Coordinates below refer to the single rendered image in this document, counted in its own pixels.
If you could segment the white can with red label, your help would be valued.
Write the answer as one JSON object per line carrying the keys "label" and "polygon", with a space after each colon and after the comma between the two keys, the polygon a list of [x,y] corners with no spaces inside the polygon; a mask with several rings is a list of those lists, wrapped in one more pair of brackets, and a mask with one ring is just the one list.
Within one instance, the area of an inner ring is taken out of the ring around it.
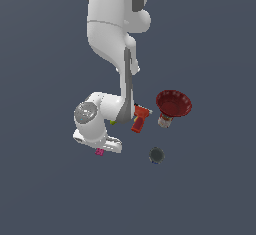
{"label": "white can with red label", "polygon": [[158,118],[158,125],[162,128],[169,128],[171,125],[173,118],[166,116],[164,114],[160,114],[160,117]]}

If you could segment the dark red fluted bowl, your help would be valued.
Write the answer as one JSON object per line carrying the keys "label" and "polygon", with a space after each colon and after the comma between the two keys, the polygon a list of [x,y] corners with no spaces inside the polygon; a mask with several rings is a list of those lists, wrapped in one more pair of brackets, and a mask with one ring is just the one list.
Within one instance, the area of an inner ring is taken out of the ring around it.
{"label": "dark red fluted bowl", "polygon": [[156,105],[168,117],[182,117],[192,109],[191,100],[177,90],[164,90],[156,96]]}

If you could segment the red power drill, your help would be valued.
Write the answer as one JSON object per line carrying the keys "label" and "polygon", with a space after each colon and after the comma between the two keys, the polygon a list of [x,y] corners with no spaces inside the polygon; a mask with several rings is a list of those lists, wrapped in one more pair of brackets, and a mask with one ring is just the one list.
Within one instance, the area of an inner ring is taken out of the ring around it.
{"label": "red power drill", "polygon": [[135,133],[140,133],[141,129],[143,128],[145,119],[152,113],[153,113],[152,110],[136,104],[135,112],[134,112],[135,119],[134,119],[134,124],[131,130]]}

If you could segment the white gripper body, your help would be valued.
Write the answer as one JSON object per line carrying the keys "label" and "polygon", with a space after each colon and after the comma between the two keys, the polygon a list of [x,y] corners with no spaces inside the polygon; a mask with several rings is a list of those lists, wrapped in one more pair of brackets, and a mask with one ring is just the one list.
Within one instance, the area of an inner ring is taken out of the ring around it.
{"label": "white gripper body", "polygon": [[114,153],[120,153],[122,151],[122,142],[118,138],[111,137],[109,135],[104,135],[102,139],[96,142],[86,141],[83,135],[78,129],[73,133],[73,138],[80,144],[87,145],[91,148],[100,148],[105,151],[111,151]]}

